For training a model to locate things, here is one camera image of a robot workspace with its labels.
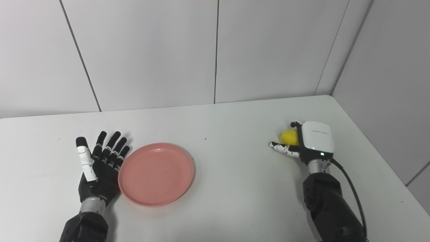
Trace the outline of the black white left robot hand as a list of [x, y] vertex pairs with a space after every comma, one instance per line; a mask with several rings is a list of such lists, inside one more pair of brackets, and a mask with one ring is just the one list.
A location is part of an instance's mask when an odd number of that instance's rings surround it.
[[107, 144], [103, 144], [106, 136], [107, 133], [101, 131], [92, 151], [85, 137], [80, 136], [76, 139], [80, 159], [84, 158], [86, 162], [78, 186], [81, 203], [85, 199], [97, 197], [108, 206], [120, 193], [119, 171], [130, 147], [126, 145], [127, 138], [119, 131], [111, 136]]

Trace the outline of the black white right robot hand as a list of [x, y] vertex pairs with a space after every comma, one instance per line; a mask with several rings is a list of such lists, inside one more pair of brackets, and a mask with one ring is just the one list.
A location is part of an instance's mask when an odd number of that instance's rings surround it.
[[308, 165], [313, 160], [327, 161], [334, 156], [334, 138], [329, 125], [295, 121], [281, 133], [281, 143], [269, 142], [269, 147], [282, 154], [299, 158]]

